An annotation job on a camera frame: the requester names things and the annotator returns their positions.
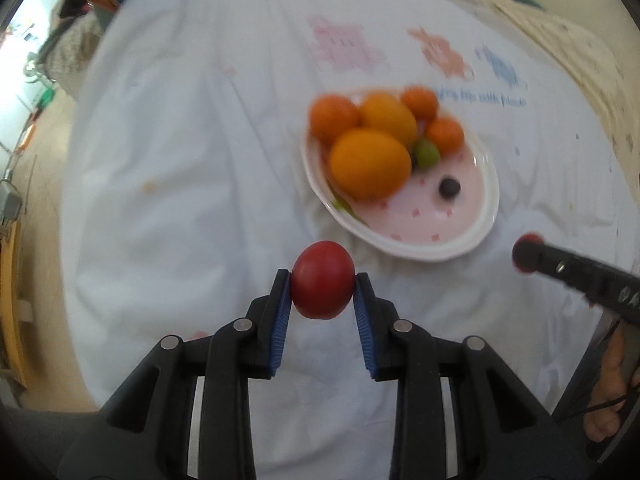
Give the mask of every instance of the black gripper frame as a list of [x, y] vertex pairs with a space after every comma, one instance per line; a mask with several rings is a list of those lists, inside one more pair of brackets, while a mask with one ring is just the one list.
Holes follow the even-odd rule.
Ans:
[[60, 480], [188, 480], [196, 380], [204, 377], [198, 476], [255, 480], [248, 379], [271, 379], [271, 329], [289, 294], [279, 270], [268, 296], [213, 336], [156, 344], [69, 449]]
[[640, 278], [585, 256], [531, 240], [513, 247], [521, 269], [539, 272], [580, 290], [591, 303], [613, 310], [626, 322], [640, 326]]
[[398, 381], [390, 480], [445, 480], [446, 436], [441, 378], [449, 379], [456, 428], [457, 479], [578, 480], [588, 471], [535, 396], [477, 336], [456, 343], [399, 320], [356, 277], [373, 332], [376, 381]]

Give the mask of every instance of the orange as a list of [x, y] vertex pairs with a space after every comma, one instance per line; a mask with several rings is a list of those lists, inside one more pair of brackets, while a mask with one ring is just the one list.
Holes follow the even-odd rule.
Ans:
[[309, 126], [323, 144], [331, 145], [345, 131], [360, 124], [360, 112], [340, 94], [324, 94], [309, 108]]
[[448, 117], [432, 121], [424, 129], [424, 136], [433, 142], [440, 155], [447, 156], [456, 152], [465, 143], [465, 133], [460, 123]]
[[436, 92], [425, 86], [408, 86], [400, 96], [403, 103], [418, 120], [433, 121], [440, 103]]
[[360, 105], [362, 126], [382, 130], [406, 147], [418, 139], [418, 125], [411, 110], [391, 94], [375, 92], [369, 94]]
[[356, 200], [381, 200], [411, 176], [411, 156], [386, 132], [349, 130], [331, 148], [329, 169], [336, 184]]

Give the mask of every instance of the metal screw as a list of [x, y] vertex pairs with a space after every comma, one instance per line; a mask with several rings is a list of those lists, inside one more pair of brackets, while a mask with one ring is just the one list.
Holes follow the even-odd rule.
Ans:
[[246, 332], [247, 330], [251, 330], [251, 327], [253, 325], [254, 324], [251, 322], [251, 320], [245, 317], [241, 317], [240, 319], [236, 319], [234, 321], [234, 328], [238, 330], [238, 332]]
[[405, 319], [398, 319], [394, 322], [394, 330], [396, 332], [411, 332], [413, 327], [414, 326], [411, 321], [407, 321]]
[[180, 340], [175, 335], [168, 335], [162, 338], [160, 346], [165, 350], [173, 350], [180, 344]]
[[466, 340], [466, 345], [472, 350], [482, 350], [484, 348], [485, 342], [481, 337], [473, 335]]
[[623, 301], [628, 300], [630, 295], [631, 295], [631, 287], [626, 286], [620, 291], [620, 295], [618, 296], [618, 302], [622, 303]]

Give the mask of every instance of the blueberry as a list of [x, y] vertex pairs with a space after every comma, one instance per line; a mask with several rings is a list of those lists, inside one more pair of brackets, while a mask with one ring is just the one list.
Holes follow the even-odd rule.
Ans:
[[452, 200], [460, 192], [460, 183], [455, 178], [446, 176], [440, 181], [438, 192], [443, 199]]

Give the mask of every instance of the red tomato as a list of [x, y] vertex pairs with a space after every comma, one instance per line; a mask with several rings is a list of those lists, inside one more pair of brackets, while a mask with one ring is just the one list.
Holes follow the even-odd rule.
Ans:
[[291, 271], [291, 301], [311, 319], [331, 319], [353, 296], [355, 268], [340, 244], [324, 240], [306, 248]]

